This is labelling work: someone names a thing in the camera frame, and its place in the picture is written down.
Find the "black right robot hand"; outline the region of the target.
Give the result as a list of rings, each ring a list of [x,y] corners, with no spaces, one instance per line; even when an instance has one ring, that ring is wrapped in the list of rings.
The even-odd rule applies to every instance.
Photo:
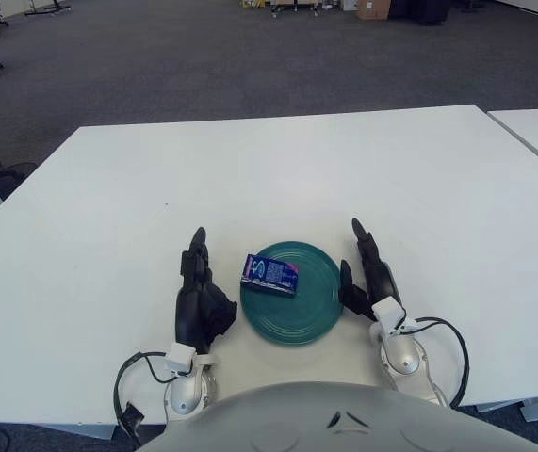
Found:
[[[399,291],[388,264],[380,257],[378,246],[372,234],[365,230],[357,218],[351,221],[357,238],[367,290],[353,283],[351,267],[346,260],[340,262],[338,289],[339,302],[357,315],[376,322],[373,306],[379,301],[392,297],[400,302]]]

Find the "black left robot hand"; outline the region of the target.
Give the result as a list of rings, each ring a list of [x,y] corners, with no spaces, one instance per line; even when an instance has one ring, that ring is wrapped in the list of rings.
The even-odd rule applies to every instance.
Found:
[[[175,340],[208,354],[218,335],[224,335],[236,320],[237,303],[213,283],[209,266],[206,231],[199,227],[187,250],[182,252],[180,288],[175,308]]]

